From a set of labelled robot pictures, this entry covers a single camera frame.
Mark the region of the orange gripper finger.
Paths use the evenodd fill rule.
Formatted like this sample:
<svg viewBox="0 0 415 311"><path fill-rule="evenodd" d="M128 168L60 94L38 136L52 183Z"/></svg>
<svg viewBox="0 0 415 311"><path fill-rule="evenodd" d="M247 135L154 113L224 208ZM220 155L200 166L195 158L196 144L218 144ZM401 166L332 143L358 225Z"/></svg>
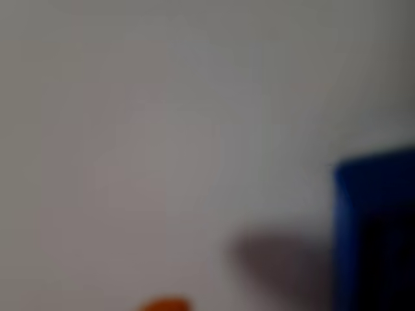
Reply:
<svg viewBox="0 0 415 311"><path fill-rule="evenodd" d="M185 297L163 296L145 301L137 311L192 311L192 302Z"/></svg>

